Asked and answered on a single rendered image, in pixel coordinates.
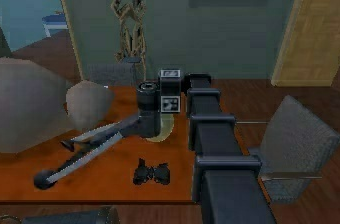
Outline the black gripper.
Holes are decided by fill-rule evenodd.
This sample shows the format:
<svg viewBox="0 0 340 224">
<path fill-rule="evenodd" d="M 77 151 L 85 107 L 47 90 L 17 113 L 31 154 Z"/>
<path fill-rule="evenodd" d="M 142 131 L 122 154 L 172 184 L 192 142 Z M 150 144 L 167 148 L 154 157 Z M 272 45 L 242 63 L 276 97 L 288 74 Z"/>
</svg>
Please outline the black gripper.
<svg viewBox="0 0 340 224">
<path fill-rule="evenodd" d="M 136 96 L 137 113 L 119 122 L 87 131 L 72 139 L 62 140 L 61 145 L 69 151 L 73 151 L 74 145 L 79 144 L 87 146 L 86 152 L 77 152 L 57 170 L 40 171 L 34 176 L 34 186 L 40 190 L 51 188 L 58 180 L 68 176 L 107 151 L 123 136 L 156 137 L 161 130 L 158 85 L 152 81 L 141 82 L 136 88 Z"/>
</svg>

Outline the black binoculars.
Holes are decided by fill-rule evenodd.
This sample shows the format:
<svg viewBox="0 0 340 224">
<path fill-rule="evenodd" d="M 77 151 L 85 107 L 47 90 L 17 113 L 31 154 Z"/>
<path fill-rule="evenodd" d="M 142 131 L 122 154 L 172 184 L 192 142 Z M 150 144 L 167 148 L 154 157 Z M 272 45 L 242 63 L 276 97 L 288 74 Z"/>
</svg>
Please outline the black binoculars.
<svg viewBox="0 0 340 224">
<path fill-rule="evenodd" d="M 144 159 L 138 160 L 138 167 L 134 171 L 133 183 L 141 185 L 149 180 L 154 180 L 156 183 L 168 185 L 170 183 L 170 169 L 167 163 L 159 164 L 156 167 L 146 165 Z"/>
</svg>

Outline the small grey brown faceted lump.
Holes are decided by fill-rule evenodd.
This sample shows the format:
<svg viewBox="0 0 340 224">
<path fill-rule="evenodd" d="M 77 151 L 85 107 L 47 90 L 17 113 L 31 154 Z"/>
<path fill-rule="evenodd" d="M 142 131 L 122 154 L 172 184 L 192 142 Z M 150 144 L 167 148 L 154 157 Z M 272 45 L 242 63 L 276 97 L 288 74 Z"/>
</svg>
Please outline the small grey brown faceted lump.
<svg viewBox="0 0 340 224">
<path fill-rule="evenodd" d="M 91 81 L 81 81 L 68 89 L 68 117 L 76 130 L 95 128 L 108 114 L 115 94 L 108 87 Z"/>
</svg>

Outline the orange brown wooden table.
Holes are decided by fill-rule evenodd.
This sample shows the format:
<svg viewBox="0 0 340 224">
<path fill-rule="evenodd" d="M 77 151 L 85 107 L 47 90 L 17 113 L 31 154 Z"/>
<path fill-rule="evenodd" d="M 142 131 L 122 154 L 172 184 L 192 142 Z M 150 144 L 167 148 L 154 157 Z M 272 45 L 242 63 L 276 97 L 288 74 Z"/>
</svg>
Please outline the orange brown wooden table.
<svg viewBox="0 0 340 224">
<path fill-rule="evenodd" d="M 71 130 L 18 153 L 0 153 L 0 203 L 34 202 L 186 202 L 191 198 L 194 155 L 187 147 L 186 115 L 175 117 L 172 134 L 152 143 L 139 137 L 118 142 L 108 151 L 73 172 L 48 190 L 33 186 L 33 176 L 50 169 L 70 156 L 59 141 L 73 137 Z M 140 158 L 150 165 L 167 162 L 171 183 L 167 186 L 132 182 Z"/>
</svg>

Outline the grey upholstered chair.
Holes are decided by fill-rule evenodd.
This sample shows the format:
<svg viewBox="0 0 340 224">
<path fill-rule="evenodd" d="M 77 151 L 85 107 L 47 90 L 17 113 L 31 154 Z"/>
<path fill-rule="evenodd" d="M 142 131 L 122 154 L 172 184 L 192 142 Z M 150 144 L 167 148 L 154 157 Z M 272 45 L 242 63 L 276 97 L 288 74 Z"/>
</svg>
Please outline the grey upholstered chair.
<svg viewBox="0 0 340 224">
<path fill-rule="evenodd" d="M 87 78 L 103 86 L 134 86 L 136 71 L 133 64 L 90 64 L 87 67 Z"/>
<path fill-rule="evenodd" d="M 249 153 L 262 161 L 260 174 L 273 203 L 292 203 L 340 146 L 340 134 L 287 95 L 267 124 L 261 144 Z"/>
</svg>

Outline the pale yellow round plate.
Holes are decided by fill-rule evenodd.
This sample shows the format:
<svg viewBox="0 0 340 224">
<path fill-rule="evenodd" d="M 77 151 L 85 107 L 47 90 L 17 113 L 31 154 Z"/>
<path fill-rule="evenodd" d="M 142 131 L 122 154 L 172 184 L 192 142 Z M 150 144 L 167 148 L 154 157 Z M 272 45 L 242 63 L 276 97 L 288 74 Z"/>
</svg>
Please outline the pale yellow round plate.
<svg viewBox="0 0 340 224">
<path fill-rule="evenodd" d="M 166 140 L 172 133 L 175 119 L 172 114 L 160 114 L 151 120 L 154 136 L 147 138 L 150 142 L 162 142 Z"/>
</svg>

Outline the large grey brown faceted lump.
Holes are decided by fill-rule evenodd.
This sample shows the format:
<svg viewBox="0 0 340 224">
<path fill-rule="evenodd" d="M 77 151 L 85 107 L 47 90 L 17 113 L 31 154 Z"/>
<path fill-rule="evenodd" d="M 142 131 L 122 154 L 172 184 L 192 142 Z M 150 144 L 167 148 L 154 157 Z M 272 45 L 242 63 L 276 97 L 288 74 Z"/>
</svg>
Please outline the large grey brown faceted lump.
<svg viewBox="0 0 340 224">
<path fill-rule="evenodd" d="M 73 128 L 67 81 L 29 60 L 0 58 L 0 153 L 18 153 Z"/>
</svg>

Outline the tan twisted sculpture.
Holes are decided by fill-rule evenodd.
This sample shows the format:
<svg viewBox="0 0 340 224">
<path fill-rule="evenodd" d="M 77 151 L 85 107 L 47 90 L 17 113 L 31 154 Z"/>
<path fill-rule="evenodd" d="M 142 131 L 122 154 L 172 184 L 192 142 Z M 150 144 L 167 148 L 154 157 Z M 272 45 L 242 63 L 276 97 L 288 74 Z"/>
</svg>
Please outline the tan twisted sculpture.
<svg viewBox="0 0 340 224">
<path fill-rule="evenodd" d="M 112 0 L 110 8 L 119 21 L 119 50 L 115 53 L 118 62 L 123 60 L 144 63 L 146 41 L 143 31 L 143 17 L 146 5 L 143 0 L 132 0 L 123 4 L 122 0 Z"/>
</svg>

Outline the blue white stool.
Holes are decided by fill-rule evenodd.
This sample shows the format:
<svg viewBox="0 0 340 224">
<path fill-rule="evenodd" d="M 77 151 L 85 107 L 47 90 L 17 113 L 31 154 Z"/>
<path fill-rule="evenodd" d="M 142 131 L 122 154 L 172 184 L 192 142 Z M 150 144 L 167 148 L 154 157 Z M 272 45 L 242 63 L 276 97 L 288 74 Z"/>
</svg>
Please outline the blue white stool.
<svg viewBox="0 0 340 224">
<path fill-rule="evenodd" d="M 53 14 L 42 18 L 42 24 L 47 37 L 51 36 L 52 30 L 64 30 L 68 28 L 65 14 Z"/>
</svg>

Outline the light wooden room door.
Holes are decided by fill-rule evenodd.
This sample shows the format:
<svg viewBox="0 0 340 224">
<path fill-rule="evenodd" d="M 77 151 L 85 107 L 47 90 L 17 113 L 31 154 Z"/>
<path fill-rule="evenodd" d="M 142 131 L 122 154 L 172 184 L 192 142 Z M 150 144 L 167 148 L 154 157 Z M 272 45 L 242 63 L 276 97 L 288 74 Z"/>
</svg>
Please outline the light wooden room door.
<svg viewBox="0 0 340 224">
<path fill-rule="evenodd" d="M 340 0 L 294 0 L 271 84 L 327 87 L 339 66 Z"/>
</svg>

